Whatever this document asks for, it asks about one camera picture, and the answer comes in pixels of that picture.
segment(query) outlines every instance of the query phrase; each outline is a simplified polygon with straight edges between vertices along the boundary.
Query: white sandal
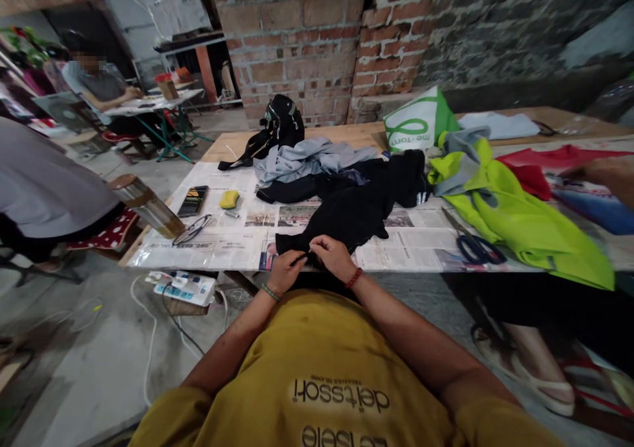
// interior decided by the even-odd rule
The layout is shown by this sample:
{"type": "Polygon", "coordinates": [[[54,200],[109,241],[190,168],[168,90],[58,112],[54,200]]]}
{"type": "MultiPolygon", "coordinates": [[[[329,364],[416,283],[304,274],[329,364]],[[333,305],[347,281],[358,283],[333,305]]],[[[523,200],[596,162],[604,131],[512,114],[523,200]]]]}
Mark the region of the white sandal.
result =
{"type": "Polygon", "coordinates": [[[546,409],[565,417],[570,417],[575,412],[575,403],[565,403],[563,401],[559,401],[558,399],[555,399],[554,397],[551,397],[542,391],[542,389],[556,389],[571,392],[573,391],[573,387],[570,385],[570,383],[543,381],[531,375],[527,371],[527,369],[524,368],[524,365],[520,362],[517,351],[513,351],[511,353],[511,364],[513,365],[513,368],[516,372],[507,370],[502,365],[502,355],[500,353],[500,350],[493,346],[491,338],[481,327],[474,327],[474,329],[472,330],[472,339],[478,351],[490,364],[498,368],[501,372],[506,374],[512,380],[526,386],[527,388],[530,388],[530,390],[539,397],[540,401],[546,407],[546,409]],[[486,338],[478,339],[479,337],[477,335],[480,333],[484,334],[486,338]]]}

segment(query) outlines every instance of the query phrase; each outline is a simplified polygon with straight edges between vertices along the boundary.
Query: eyeglasses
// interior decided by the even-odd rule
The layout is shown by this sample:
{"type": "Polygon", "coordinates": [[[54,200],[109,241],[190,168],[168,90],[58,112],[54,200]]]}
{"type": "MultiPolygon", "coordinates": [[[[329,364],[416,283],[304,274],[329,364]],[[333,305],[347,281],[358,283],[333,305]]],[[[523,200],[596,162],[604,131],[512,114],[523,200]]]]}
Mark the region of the eyeglasses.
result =
{"type": "Polygon", "coordinates": [[[185,244],[193,240],[200,232],[203,230],[203,227],[207,226],[207,224],[211,221],[211,215],[204,215],[202,218],[196,220],[194,224],[189,226],[181,235],[179,235],[172,242],[172,246],[179,246],[180,244],[185,244]]]}

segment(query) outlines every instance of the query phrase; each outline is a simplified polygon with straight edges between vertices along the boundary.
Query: green and white shopping bag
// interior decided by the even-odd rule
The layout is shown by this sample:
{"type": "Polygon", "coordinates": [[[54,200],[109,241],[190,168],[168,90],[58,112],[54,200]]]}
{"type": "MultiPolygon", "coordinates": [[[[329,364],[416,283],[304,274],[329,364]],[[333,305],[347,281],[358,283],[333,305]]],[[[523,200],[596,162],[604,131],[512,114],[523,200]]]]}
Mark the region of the green and white shopping bag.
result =
{"type": "Polygon", "coordinates": [[[460,126],[442,92],[435,86],[383,118],[390,151],[426,149],[444,131],[460,126]]]}

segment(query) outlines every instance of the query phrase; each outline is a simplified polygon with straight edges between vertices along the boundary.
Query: yellow sponge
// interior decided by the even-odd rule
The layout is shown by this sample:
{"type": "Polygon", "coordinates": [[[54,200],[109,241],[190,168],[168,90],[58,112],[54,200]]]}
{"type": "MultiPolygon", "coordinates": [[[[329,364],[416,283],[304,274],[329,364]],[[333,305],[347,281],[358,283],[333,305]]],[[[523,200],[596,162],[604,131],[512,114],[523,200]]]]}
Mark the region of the yellow sponge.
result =
{"type": "Polygon", "coordinates": [[[220,200],[220,207],[222,209],[235,208],[236,201],[238,201],[239,197],[240,197],[240,194],[237,191],[234,191],[234,190],[225,191],[225,194],[223,194],[223,198],[220,200]]]}

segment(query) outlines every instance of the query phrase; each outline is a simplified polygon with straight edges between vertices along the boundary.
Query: power strip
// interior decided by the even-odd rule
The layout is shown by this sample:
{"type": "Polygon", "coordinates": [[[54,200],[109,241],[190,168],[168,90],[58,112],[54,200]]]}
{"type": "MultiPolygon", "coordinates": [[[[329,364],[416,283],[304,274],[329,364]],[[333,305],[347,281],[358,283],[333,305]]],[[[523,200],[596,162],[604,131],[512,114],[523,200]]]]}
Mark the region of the power strip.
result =
{"type": "Polygon", "coordinates": [[[150,272],[146,282],[154,285],[154,293],[176,300],[207,306],[215,299],[217,280],[203,275],[189,274],[185,271],[172,271],[169,274],[150,272]]]}

